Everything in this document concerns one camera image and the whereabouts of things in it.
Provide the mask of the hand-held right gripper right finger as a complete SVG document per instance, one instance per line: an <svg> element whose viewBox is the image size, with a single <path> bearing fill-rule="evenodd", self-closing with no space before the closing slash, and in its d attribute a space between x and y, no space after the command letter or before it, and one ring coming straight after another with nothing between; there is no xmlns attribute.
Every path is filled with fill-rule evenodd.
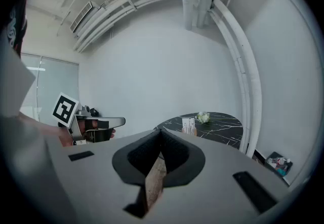
<svg viewBox="0 0 324 224"><path fill-rule="evenodd" d="M289 193L275 173L239 150L181 132L171 133L199 147L205 165L188 185L163 189L148 213L148 224L252 224L259 213L233 178L241 171L249 172L276 201Z"/></svg>

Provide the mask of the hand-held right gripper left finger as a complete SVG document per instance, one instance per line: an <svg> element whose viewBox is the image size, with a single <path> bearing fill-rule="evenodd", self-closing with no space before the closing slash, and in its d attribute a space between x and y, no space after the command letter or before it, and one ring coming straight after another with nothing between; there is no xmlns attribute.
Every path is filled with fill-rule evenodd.
<svg viewBox="0 0 324 224"><path fill-rule="evenodd" d="M155 212L144 218L124 208L135 203L139 186L125 184L112 166L120 148L151 134L147 130L107 142L63 147L60 140L47 138L55 172L76 213L79 224L161 224Z"/></svg>

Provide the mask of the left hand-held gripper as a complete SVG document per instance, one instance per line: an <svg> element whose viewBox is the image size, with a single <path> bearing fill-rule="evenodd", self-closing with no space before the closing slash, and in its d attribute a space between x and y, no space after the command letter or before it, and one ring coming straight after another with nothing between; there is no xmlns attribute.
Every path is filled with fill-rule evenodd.
<svg viewBox="0 0 324 224"><path fill-rule="evenodd" d="M114 128L125 125L123 117L90 117L86 106L76 99L60 93L52 112L52 117L60 124L59 139L65 146L86 145L110 140ZM86 121L96 121L96 128L111 128L86 132Z"/></svg>

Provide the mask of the small brown wooden block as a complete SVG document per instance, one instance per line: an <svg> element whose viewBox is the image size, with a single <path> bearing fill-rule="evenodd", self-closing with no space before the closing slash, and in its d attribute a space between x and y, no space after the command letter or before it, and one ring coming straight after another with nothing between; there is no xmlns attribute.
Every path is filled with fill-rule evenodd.
<svg viewBox="0 0 324 224"><path fill-rule="evenodd" d="M197 129L195 127L194 117L182 118L182 132L189 135L197 136Z"/></svg>

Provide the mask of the person's left forearm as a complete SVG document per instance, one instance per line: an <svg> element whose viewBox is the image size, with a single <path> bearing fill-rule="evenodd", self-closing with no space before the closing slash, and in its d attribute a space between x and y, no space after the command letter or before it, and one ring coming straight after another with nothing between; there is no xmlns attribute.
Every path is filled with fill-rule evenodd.
<svg viewBox="0 0 324 224"><path fill-rule="evenodd" d="M38 122L35 119L30 118L21 112L18 114L18 118L22 120L24 123L27 123L37 128L37 130L44 135L58 137L60 139L61 144L64 147L72 146L73 139L69 131L65 127L62 128L58 126L51 126L51 125Z"/></svg>

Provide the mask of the round black marble table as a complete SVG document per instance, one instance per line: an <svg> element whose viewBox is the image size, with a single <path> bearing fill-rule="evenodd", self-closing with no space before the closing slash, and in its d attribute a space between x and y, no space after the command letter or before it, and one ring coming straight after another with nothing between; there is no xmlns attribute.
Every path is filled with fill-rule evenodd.
<svg viewBox="0 0 324 224"><path fill-rule="evenodd" d="M243 126L235 117L218 112L210 113L210 121L208 123L200 123L197 119L197 113L190 113L168 119L157 125L155 129L167 128L174 131L182 131L182 119L194 118L197 136L220 142L236 149L240 146L243 134Z"/></svg>

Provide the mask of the person's left hand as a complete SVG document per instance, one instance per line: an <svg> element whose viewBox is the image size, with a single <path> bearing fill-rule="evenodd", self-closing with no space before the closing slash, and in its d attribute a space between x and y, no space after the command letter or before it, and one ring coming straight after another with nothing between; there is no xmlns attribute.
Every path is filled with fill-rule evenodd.
<svg viewBox="0 0 324 224"><path fill-rule="evenodd" d="M89 130L96 130L98 129L98 122L97 120L81 120L78 122L78 126L80 129L81 134L84 134L85 132Z"/></svg>

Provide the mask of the black tray of small items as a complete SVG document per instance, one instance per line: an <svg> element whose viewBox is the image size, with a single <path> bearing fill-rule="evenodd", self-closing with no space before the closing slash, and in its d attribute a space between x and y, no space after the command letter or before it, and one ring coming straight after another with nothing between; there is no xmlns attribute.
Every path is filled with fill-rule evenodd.
<svg viewBox="0 0 324 224"><path fill-rule="evenodd" d="M293 166L293 162L281 154L277 152L272 152L266 159L264 163L265 167L269 168L271 171L275 172L278 176L280 177L285 177L290 169ZM281 176L277 171L275 170L276 168L282 168L284 169L287 174L285 176Z"/></svg>

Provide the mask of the white flower bouquet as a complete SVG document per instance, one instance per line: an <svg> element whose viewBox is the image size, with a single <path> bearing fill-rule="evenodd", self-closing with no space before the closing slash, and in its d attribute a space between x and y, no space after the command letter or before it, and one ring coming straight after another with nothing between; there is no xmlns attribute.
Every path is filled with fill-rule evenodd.
<svg viewBox="0 0 324 224"><path fill-rule="evenodd" d="M231 115L218 112L199 112L195 118L201 124L236 123L237 121Z"/></svg>

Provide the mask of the frosted glass partition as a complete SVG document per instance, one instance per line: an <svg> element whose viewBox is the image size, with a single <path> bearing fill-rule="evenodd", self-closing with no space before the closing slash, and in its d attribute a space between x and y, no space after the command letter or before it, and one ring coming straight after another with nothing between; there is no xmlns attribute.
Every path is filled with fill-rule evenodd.
<svg viewBox="0 0 324 224"><path fill-rule="evenodd" d="M41 123L57 126L52 112L59 94L79 99L78 64L28 54L22 54L21 60L35 80L20 112Z"/></svg>

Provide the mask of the white air conditioner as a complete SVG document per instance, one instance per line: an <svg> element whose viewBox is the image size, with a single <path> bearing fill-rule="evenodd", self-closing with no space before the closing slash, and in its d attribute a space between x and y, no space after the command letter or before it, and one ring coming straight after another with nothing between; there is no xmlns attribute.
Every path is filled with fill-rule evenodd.
<svg viewBox="0 0 324 224"><path fill-rule="evenodd" d="M73 34L79 33L84 25L99 11L100 8L101 7L95 2L87 2L72 22L70 31Z"/></svg>

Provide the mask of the black printed t-shirt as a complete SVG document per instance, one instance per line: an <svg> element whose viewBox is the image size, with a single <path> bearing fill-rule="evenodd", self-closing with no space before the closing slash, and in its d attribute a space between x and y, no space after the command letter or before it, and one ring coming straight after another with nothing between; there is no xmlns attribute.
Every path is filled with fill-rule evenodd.
<svg viewBox="0 0 324 224"><path fill-rule="evenodd" d="M5 21L8 44L19 58L27 30L26 2L27 0L17 0Z"/></svg>

